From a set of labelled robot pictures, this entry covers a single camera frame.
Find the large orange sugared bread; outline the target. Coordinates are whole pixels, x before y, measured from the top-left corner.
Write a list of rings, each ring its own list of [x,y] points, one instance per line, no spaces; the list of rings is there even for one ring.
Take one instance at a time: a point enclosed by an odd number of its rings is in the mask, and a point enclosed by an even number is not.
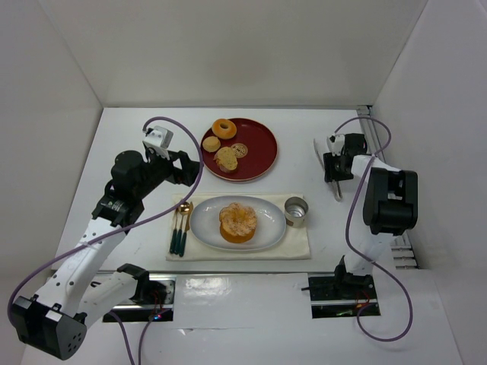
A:
[[[257,216],[250,206],[232,202],[220,210],[218,219],[220,234],[229,243],[248,242],[256,232]]]

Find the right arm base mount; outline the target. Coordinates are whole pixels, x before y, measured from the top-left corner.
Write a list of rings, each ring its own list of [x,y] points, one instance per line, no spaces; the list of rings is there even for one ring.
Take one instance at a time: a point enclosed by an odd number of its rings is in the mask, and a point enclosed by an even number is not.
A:
[[[372,278],[365,285],[338,285],[332,275],[310,275],[301,289],[310,295],[313,319],[379,316],[380,307]]]

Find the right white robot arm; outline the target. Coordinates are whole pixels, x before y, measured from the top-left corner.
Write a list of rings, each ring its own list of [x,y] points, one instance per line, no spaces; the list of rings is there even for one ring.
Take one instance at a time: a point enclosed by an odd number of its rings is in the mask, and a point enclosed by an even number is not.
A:
[[[366,289],[372,284],[374,263],[396,237],[411,230],[418,220],[418,175],[391,167],[368,154],[363,134],[334,134],[326,140],[323,155],[324,181],[331,185],[337,201],[342,200],[341,181],[363,179],[363,223],[367,238],[350,249],[334,271],[334,289],[345,293]]]

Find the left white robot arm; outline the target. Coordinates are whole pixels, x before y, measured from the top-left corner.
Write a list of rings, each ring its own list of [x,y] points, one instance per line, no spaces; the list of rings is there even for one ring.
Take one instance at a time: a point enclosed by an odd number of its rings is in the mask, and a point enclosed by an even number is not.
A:
[[[183,151],[161,157],[155,152],[124,151],[116,156],[111,179],[76,247],[58,256],[58,271],[31,297],[20,289],[46,269],[42,265],[14,289],[8,319],[21,342],[60,360],[72,357],[87,330],[124,299],[139,300],[149,283],[148,271],[124,264],[96,288],[90,286],[110,253],[129,231],[143,225],[143,200],[161,183],[183,184],[194,191],[203,163]]]

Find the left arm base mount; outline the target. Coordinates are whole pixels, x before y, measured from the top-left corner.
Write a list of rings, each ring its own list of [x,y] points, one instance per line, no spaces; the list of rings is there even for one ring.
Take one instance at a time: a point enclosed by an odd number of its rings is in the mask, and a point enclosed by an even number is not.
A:
[[[173,321],[173,303],[176,278],[171,276],[150,276],[151,286],[141,300],[124,300],[112,308],[122,322],[143,323]]]

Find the metal tongs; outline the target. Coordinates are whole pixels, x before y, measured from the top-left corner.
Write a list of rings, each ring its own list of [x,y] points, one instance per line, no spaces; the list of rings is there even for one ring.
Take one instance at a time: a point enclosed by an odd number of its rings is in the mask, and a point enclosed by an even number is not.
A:
[[[315,152],[315,154],[317,156],[317,159],[319,161],[319,164],[321,165],[322,170],[325,170],[325,164],[324,164],[323,155],[319,151],[319,144],[317,143],[317,141],[316,141],[315,138],[313,139],[313,144],[314,144],[314,152]],[[339,183],[336,182],[336,181],[332,181],[332,182],[329,182],[328,185],[331,188],[331,190],[333,191],[334,199],[337,202],[341,202],[341,200],[342,200],[342,191],[341,191],[341,188],[339,186]]]

